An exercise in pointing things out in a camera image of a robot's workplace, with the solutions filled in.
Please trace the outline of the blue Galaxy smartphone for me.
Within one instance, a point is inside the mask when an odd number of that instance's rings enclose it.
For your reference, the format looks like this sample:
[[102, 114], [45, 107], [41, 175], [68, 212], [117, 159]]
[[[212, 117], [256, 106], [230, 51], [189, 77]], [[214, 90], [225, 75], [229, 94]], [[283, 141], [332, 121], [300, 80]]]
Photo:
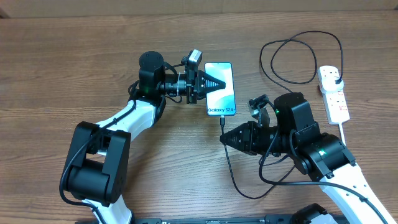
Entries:
[[225, 87], [206, 94], [207, 114], [209, 116], [234, 116], [236, 100], [231, 62], [207, 62], [205, 72], [209, 76], [225, 82]]

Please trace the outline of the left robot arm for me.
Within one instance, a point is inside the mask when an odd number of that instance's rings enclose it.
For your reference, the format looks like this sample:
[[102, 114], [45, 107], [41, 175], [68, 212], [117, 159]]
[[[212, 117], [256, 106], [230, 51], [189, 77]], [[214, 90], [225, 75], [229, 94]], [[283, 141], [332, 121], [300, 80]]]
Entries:
[[58, 187], [65, 203], [90, 208], [97, 223], [135, 222], [122, 196], [131, 142], [158, 122], [167, 99], [195, 104], [226, 87], [199, 70], [201, 60], [201, 51], [190, 51], [178, 73], [158, 52], [140, 56], [139, 79], [128, 88], [127, 105], [106, 120], [76, 126]]

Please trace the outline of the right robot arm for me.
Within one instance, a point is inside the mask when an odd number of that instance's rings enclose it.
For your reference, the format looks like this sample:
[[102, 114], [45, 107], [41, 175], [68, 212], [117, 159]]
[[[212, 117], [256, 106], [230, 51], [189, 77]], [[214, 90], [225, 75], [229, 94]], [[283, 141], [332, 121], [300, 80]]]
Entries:
[[[359, 164], [337, 136], [321, 133], [310, 103], [301, 92], [274, 101], [267, 95], [249, 100], [252, 121], [223, 133], [220, 142], [250, 156], [260, 155], [259, 178], [270, 185], [317, 185], [342, 211], [349, 223], [394, 223], [370, 188]], [[285, 154], [309, 181], [273, 181], [263, 169], [268, 156]]]

